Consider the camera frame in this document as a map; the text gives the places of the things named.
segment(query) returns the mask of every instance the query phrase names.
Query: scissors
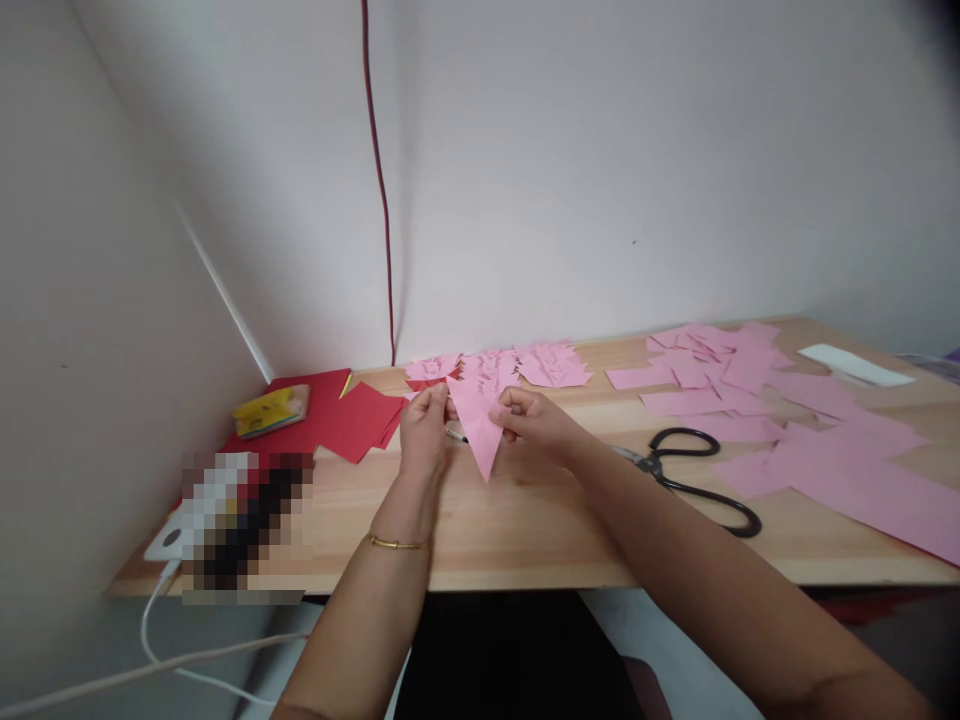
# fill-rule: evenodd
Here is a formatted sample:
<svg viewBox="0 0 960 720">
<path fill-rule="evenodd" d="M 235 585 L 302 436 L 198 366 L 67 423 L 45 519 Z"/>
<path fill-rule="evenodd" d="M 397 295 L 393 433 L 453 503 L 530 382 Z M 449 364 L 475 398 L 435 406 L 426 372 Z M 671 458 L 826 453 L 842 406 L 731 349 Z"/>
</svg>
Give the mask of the scissors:
<svg viewBox="0 0 960 720">
<path fill-rule="evenodd" d="M 660 443 L 662 443 L 671 435 L 693 435 L 701 440 L 705 440 L 709 447 L 702 450 L 681 450 L 679 448 L 661 449 Z M 665 488 L 670 488 L 671 490 L 678 492 L 690 493 L 691 495 L 697 495 L 698 497 L 706 498 L 707 500 L 713 500 L 726 505 L 727 507 L 731 507 L 739 512 L 747 519 L 746 525 L 741 527 L 729 527 L 727 525 L 720 526 L 724 530 L 730 532 L 732 535 L 742 538 L 756 537 L 763 529 L 763 523 L 760 522 L 760 517 L 743 503 L 739 503 L 736 500 L 728 498 L 724 495 L 710 492 L 709 490 L 702 490 L 701 488 L 690 487 L 689 485 L 683 485 L 681 483 L 674 482 L 663 474 L 663 463 L 660 461 L 660 458 L 667 455 L 692 455 L 694 457 L 709 457 L 710 455 L 716 455 L 719 453 L 720 443 L 718 443 L 716 439 L 710 435 L 707 435 L 707 433 L 701 432 L 700 430 L 694 430 L 692 428 L 667 428 L 666 430 L 661 430 L 654 435 L 653 440 L 650 441 L 651 452 L 646 457 L 640 453 L 634 452 L 633 450 L 627 450 L 626 448 L 617 447 L 616 445 L 611 445 L 611 447 L 645 473 L 650 473 L 653 475 L 654 479 Z"/>
</svg>

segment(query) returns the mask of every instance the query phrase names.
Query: power cord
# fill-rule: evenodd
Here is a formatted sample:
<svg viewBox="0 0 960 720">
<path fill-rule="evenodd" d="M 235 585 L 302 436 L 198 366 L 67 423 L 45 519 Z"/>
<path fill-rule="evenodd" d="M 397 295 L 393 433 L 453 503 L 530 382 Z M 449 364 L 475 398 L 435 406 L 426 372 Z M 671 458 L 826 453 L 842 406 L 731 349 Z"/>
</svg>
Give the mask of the power cord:
<svg viewBox="0 0 960 720">
<path fill-rule="evenodd" d="M 390 211 L 387 209 L 387 189 L 383 184 L 380 164 L 380 143 L 377 141 L 377 118 L 373 113 L 373 89 L 370 86 L 370 21 L 367 0 L 360 0 L 363 16 L 363 79 L 367 87 L 367 113 L 370 116 L 370 136 L 373 138 L 373 157 L 377 161 L 377 180 L 380 181 L 380 200 L 383 202 L 383 234 L 387 245 L 387 305 L 390 308 L 390 367 L 397 364 L 397 341 L 393 334 L 393 263 L 390 259 Z"/>
<path fill-rule="evenodd" d="M 167 566 L 163 569 L 163 572 L 160 573 L 160 580 L 157 582 L 157 586 L 153 589 L 153 593 L 150 595 L 150 599 L 147 600 L 146 607 L 143 608 L 143 616 L 140 618 L 140 645 L 143 647 L 143 652 L 149 658 L 150 662 L 154 665 L 160 662 L 153 649 L 150 647 L 150 641 L 147 639 L 147 619 L 150 616 L 150 608 L 153 607 L 153 601 L 157 599 L 157 595 L 160 593 L 160 588 L 166 584 L 167 579 L 170 578 L 180 567 L 180 560 L 171 560 L 167 563 Z M 177 668 L 174 670 L 177 675 L 182 675 L 183 677 L 191 678 L 197 682 L 206 683 L 207 685 L 213 685 L 227 692 L 233 693 L 242 697 L 244 700 L 249 700 L 252 703 L 257 705 L 265 705 L 266 707 L 275 707 L 277 704 L 276 700 L 264 700 L 263 698 L 257 697 L 248 693 L 246 690 L 238 688 L 236 685 L 231 685 L 230 683 L 224 680 L 218 680 L 217 678 L 210 677 L 209 675 L 204 675 L 202 673 L 194 672 L 193 670 L 184 670 L 183 668 Z"/>
<path fill-rule="evenodd" d="M 143 611 L 143 617 L 140 622 L 140 641 L 144 646 L 144 652 L 147 652 L 148 657 L 150 657 L 150 665 L 137 668 L 136 670 L 128 670 L 124 673 L 118 673 L 117 675 L 111 675 L 109 677 L 101 678 L 100 680 L 91 680 L 87 683 L 74 685 L 73 687 L 58 690 L 57 692 L 53 692 L 48 695 L 42 695 L 38 698 L 33 698 L 32 700 L 25 700 L 23 702 L 16 703 L 15 705 L 9 705 L 5 708 L 0 708 L 0 720 L 14 720 L 14 718 L 32 715 L 33 713 L 40 712 L 41 710 L 47 710 L 57 705 L 62 705 L 72 700 L 86 697 L 87 695 L 93 695 L 95 693 L 103 692 L 104 690 L 120 687 L 121 685 L 128 685 L 132 682 L 136 682 L 137 680 L 143 680 L 145 678 L 152 677 L 153 675 L 159 675 L 160 673 L 167 672 L 168 670 L 178 672 L 180 668 L 185 665 L 219 660 L 220 658 L 227 657 L 228 655 L 234 655 L 239 652 L 261 650 L 272 645 L 280 645 L 281 643 L 287 643 L 293 640 L 306 640 L 306 633 L 273 635 L 272 637 L 261 638 L 260 640 L 251 640 L 249 642 L 231 645 L 218 650 L 202 650 L 200 652 L 187 653 L 186 655 L 178 655 L 177 657 L 170 658 L 169 660 L 159 660 L 155 655 L 153 655 L 153 651 L 150 650 L 150 645 L 146 640 L 147 615 L 150 610 L 150 606 L 153 604 L 153 601 L 159 594 L 160 588 L 163 587 L 163 584 L 170 578 L 171 575 L 173 575 L 173 573 L 176 572 L 178 567 L 180 567 L 179 560 L 171 560 L 169 563 L 167 563 L 163 573 L 160 575 L 160 582 L 157 583 L 157 587 L 150 596 L 150 600 L 147 601 L 147 607 L 145 607 Z M 271 707 L 275 705 L 275 703 L 272 701 L 258 698 L 255 695 L 251 695 L 250 693 L 234 687 L 229 683 L 223 682 L 222 680 L 217 680 L 216 678 L 190 671 L 185 671 L 184 674 L 186 674 L 187 677 L 192 677 L 200 682 L 205 682 L 209 685 L 215 685 L 216 687 L 224 690 L 229 690 L 230 692 L 236 693 L 240 695 L 240 697 L 249 700 L 250 702 L 255 702 L 261 705 L 269 705 Z"/>
</svg>

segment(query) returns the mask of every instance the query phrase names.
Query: white cable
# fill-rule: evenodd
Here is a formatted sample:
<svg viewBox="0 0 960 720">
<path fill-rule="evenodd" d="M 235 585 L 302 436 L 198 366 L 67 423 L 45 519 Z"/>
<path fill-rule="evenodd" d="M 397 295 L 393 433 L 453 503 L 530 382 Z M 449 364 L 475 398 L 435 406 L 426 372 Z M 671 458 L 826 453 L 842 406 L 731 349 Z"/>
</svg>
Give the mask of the white cable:
<svg viewBox="0 0 960 720">
<path fill-rule="evenodd" d="M 25 700 L 24 702 L 17 703 L 16 705 L 10 705 L 0 709 L 0 720 L 13 720 L 13 718 L 19 718 L 23 717 L 24 715 L 39 712 L 40 710 L 46 710 L 54 705 L 61 705 L 65 702 L 69 702 L 70 700 L 76 700 L 77 698 L 102 692 L 103 690 L 108 690 L 110 688 L 119 687 L 120 685 L 127 685 L 129 683 L 136 682 L 137 680 L 143 680 L 144 678 L 158 675 L 162 672 L 166 672 L 167 670 L 174 670 L 176 668 L 183 667 L 184 665 L 193 665 L 194 663 L 219 660 L 222 657 L 227 657 L 228 655 L 233 655 L 234 653 L 246 652 L 247 650 L 260 650 L 261 648 L 270 647 L 271 645 L 279 645 L 280 643 L 291 642 L 292 640 L 304 640 L 306 637 L 306 634 L 300 633 L 274 635 L 273 637 L 262 638 L 260 640 L 251 640 L 250 642 L 240 643 L 239 645 L 231 645 L 230 647 L 221 648 L 219 650 L 203 650 L 201 652 L 179 655 L 175 658 L 170 658 L 169 660 L 161 660 L 156 665 L 146 665 L 145 667 L 137 668 L 136 670 L 128 670 L 125 673 L 111 675 L 110 677 L 105 677 L 100 680 L 92 680 L 91 682 L 83 683 L 82 685 L 74 685 L 73 687 L 65 690 L 58 690 L 57 692 L 50 693 L 49 695 L 43 695 L 42 697 L 34 698 L 33 700 Z"/>
<path fill-rule="evenodd" d="M 146 606 L 143 608 L 143 616 L 140 618 L 140 645 L 143 647 L 143 652 L 146 654 L 147 658 L 154 665 L 160 662 L 153 649 L 150 647 L 150 641 L 147 639 L 147 618 L 150 615 L 150 608 L 153 607 L 153 601 L 157 599 L 157 595 L 160 593 L 160 588 L 163 587 L 164 583 L 167 581 L 167 578 L 173 575 L 177 571 L 177 568 L 180 567 L 179 560 L 171 560 L 167 563 L 167 566 L 164 568 L 163 572 L 160 574 L 160 580 L 157 582 L 157 586 L 153 589 L 153 593 L 150 595 L 150 599 L 147 600 Z M 177 675 L 182 675 L 183 677 L 192 678 L 197 682 L 206 683 L 207 685 L 213 685 L 214 687 L 221 688 L 227 692 L 233 693 L 242 697 L 244 700 L 248 700 L 257 705 L 265 705 L 266 707 L 276 707 L 276 700 L 265 700 L 264 698 L 257 697 L 248 693 L 246 690 L 238 688 L 236 685 L 231 685 L 225 680 L 219 680 L 209 675 L 204 675 L 202 673 L 193 672 L 193 670 L 184 670 L 182 668 L 177 668 L 174 670 Z"/>
<path fill-rule="evenodd" d="M 128 670 L 125 673 L 119 673 L 117 675 L 101 678 L 100 680 L 91 680 L 90 682 L 74 685 L 73 687 L 69 687 L 64 690 L 58 690 L 57 692 L 50 693 L 49 695 L 42 695 L 41 697 L 33 698 L 32 700 L 25 700 L 23 702 L 16 703 L 15 705 L 9 705 L 8 707 L 0 708 L 0 720 L 13 720 L 14 718 L 31 715 L 33 713 L 40 712 L 41 710 L 46 710 L 47 708 L 51 708 L 56 705 L 62 705 L 63 703 L 76 700 L 77 698 L 81 698 L 86 695 L 92 695 L 94 693 L 103 692 L 104 690 L 109 690 L 110 688 L 127 685 L 129 683 L 136 682 L 137 680 L 143 680 L 144 678 L 158 675 L 159 673 L 166 672 L 168 670 L 179 672 L 179 668 L 183 667 L 184 665 L 210 662 L 211 660 L 218 660 L 235 653 L 247 652 L 249 650 L 260 650 L 265 647 L 270 647 L 271 645 L 292 642 L 293 640 L 305 640 L 308 637 L 306 633 L 273 635 L 272 637 L 261 638 L 260 640 L 251 640 L 249 642 L 240 643 L 239 645 L 231 645 L 229 647 L 220 648 L 219 650 L 203 650 L 195 653 L 187 653 L 186 655 L 178 655 L 177 657 L 170 658 L 169 660 L 159 660 L 153 654 L 153 651 L 150 649 L 150 645 L 147 642 L 147 613 L 149 612 L 150 607 L 153 605 L 153 601 L 156 600 L 157 595 L 160 592 L 160 588 L 163 587 L 164 582 L 174 572 L 176 572 L 178 567 L 180 567 L 179 560 L 171 560 L 169 563 L 167 563 L 167 566 L 160 574 L 160 582 L 157 583 L 157 587 L 154 589 L 150 599 L 147 601 L 147 605 L 143 611 L 143 617 L 140 621 L 140 642 L 143 645 L 144 652 L 146 652 L 148 657 L 150 657 L 152 664 L 146 665 L 142 668 L 137 668 L 136 670 Z M 263 700 L 255 695 L 250 695 L 240 688 L 234 687 L 233 685 L 230 685 L 222 680 L 217 680 L 216 678 L 192 672 L 188 674 L 188 677 L 192 677 L 200 682 L 221 687 L 224 690 L 229 690 L 230 692 L 235 692 L 251 702 L 259 701 L 261 704 L 270 705 L 271 707 L 275 705 L 275 703 L 270 702 L 269 700 Z"/>
</svg>

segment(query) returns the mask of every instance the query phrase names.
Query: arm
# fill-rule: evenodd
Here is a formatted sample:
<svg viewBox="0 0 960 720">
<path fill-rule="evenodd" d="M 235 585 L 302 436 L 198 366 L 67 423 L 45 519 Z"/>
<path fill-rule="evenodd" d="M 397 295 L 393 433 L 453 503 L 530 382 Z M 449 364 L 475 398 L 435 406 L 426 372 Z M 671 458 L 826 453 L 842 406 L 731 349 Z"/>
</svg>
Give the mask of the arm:
<svg viewBox="0 0 960 720">
<path fill-rule="evenodd" d="M 420 393 L 404 412 L 400 472 L 370 526 L 370 532 L 382 540 L 403 544 L 430 540 L 437 514 L 446 405 L 444 383 Z M 382 718 L 420 621 L 429 575 L 429 544 L 394 550 L 364 538 L 272 717 Z"/>
<path fill-rule="evenodd" d="M 625 462 L 543 395 L 491 420 L 581 482 L 654 602 L 772 717 L 927 717 L 900 675 L 747 545 Z"/>
</svg>

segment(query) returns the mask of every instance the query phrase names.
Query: gold bracelet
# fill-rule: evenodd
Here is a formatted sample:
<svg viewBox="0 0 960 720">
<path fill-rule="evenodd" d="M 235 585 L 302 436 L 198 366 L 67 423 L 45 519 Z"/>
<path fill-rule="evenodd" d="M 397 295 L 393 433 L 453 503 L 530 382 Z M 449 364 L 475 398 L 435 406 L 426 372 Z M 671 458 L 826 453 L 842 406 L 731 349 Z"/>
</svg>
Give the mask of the gold bracelet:
<svg viewBox="0 0 960 720">
<path fill-rule="evenodd" d="M 374 535 L 373 533 L 368 533 L 368 534 L 367 534 L 367 537 L 370 538 L 370 544 L 371 544 L 371 545 L 379 545 L 380 547 L 388 547 L 388 548 L 390 548 L 390 549 L 392 549 L 392 550 L 419 550 L 420 548 L 426 547 L 426 545 L 427 545 L 426 542 L 422 542 L 422 543 L 407 543 L 407 544 L 399 543 L 399 542 L 388 543 L 388 542 L 385 542 L 385 541 L 381 540 L 380 538 L 378 538 L 378 537 L 377 537 L 376 535 Z"/>
</svg>

